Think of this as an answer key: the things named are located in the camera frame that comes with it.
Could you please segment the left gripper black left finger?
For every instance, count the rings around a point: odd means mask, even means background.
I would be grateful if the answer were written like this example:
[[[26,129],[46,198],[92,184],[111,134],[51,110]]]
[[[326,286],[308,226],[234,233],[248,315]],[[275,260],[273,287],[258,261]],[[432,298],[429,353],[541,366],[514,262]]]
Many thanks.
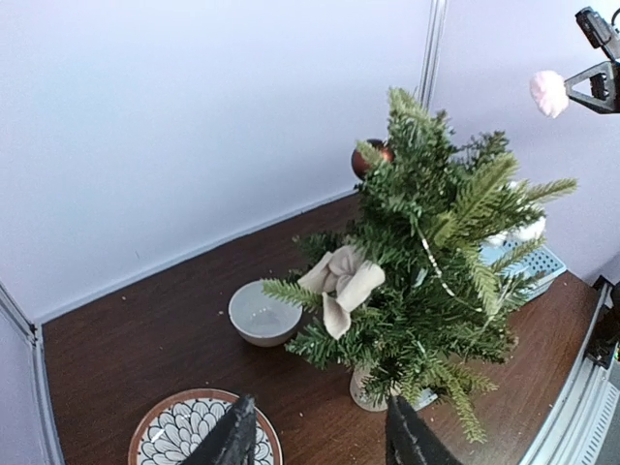
[[[181,465],[245,465],[255,461],[255,399],[243,395],[217,420],[214,428]]]

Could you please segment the red bauble ornament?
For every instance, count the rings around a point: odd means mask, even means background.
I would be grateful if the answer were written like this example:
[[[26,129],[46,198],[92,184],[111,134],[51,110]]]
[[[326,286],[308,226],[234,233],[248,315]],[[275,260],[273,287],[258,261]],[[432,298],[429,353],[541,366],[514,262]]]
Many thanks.
[[[356,177],[363,180],[367,172],[379,162],[379,158],[386,162],[394,160],[394,153],[383,140],[367,139],[362,150],[357,146],[351,156],[351,165]]]

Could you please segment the small green christmas tree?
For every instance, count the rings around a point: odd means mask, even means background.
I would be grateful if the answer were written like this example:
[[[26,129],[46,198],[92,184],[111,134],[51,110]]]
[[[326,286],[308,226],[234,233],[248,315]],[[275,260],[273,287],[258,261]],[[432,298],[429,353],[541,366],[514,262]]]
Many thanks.
[[[407,90],[388,92],[387,138],[394,160],[379,158],[356,186],[358,214],[341,232],[317,232],[299,246],[305,269],[263,281],[263,292],[299,305],[312,320],[287,346],[318,368],[339,364],[361,376],[366,400],[399,394],[415,403],[425,388],[454,408],[464,435],[482,443],[485,430],[473,395],[495,385],[470,362],[502,363],[516,344],[508,322],[530,279],[502,270],[543,245],[521,242],[506,259],[486,265],[484,239],[503,227],[500,189],[517,178],[518,162],[502,132],[452,141],[445,112],[430,113]],[[528,182],[544,209],[572,193],[573,178]],[[326,252],[351,245],[379,265],[385,282],[351,314],[350,329],[333,339],[323,299],[297,280]]]

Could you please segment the beige bow ornament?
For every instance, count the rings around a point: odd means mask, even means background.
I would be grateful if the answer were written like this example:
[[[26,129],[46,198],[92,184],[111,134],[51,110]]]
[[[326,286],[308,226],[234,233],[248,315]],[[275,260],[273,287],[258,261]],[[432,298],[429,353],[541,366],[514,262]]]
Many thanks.
[[[339,340],[351,327],[351,314],[386,280],[383,269],[351,245],[345,245],[323,257],[297,284],[321,295],[323,321],[327,333]]]

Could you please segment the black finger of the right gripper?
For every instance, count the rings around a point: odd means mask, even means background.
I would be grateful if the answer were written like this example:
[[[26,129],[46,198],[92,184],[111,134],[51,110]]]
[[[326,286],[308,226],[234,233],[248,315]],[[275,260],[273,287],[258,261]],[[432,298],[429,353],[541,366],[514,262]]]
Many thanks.
[[[605,61],[565,81],[569,99],[598,114],[619,113],[619,63]]]

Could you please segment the white cotton ornament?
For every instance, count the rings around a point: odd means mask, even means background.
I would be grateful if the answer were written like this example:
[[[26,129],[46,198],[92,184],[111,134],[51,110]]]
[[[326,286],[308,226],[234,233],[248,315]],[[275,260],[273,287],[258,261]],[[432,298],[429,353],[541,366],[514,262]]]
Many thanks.
[[[503,203],[500,216],[504,227],[484,239],[484,244],[500,247],[508,240],[530,241],[539,239],[545,230],[546,216],[541,201],[532,199],[527,181],[510,181],[500,189]]]

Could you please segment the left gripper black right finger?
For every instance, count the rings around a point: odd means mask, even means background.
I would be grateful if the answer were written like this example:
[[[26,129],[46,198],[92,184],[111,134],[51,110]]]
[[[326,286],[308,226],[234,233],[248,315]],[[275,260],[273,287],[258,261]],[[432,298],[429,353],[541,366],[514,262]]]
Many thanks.
[[[387,403],[387,465],[461,465],[402,396]]]

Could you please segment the pink ornament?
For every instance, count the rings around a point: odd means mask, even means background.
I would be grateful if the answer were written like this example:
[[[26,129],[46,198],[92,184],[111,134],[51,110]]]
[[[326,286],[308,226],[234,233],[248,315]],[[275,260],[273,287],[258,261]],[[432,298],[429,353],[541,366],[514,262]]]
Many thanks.
[[[530,79],[529,88],[537,108],[546,117],[558,117],[570,104],[565,80],[554,71],[535,73]]]

